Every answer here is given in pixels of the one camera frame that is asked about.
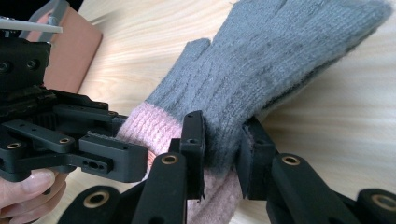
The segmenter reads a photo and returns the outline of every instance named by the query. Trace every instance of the knit texture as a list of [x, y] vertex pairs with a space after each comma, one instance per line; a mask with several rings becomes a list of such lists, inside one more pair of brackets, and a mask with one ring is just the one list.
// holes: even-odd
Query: knit texture
[[241, 199], [230, 168], [242, 124], [295, 94], [390, 13], [380, 0], [240, 1], [212, 44], [201, 39], [186, 46], [119, 138], [159, 155], [169, 138], [180, 137], [184, 115], [203, 110], [205, 200], [188, 203], [188, 223], [228, 223]]

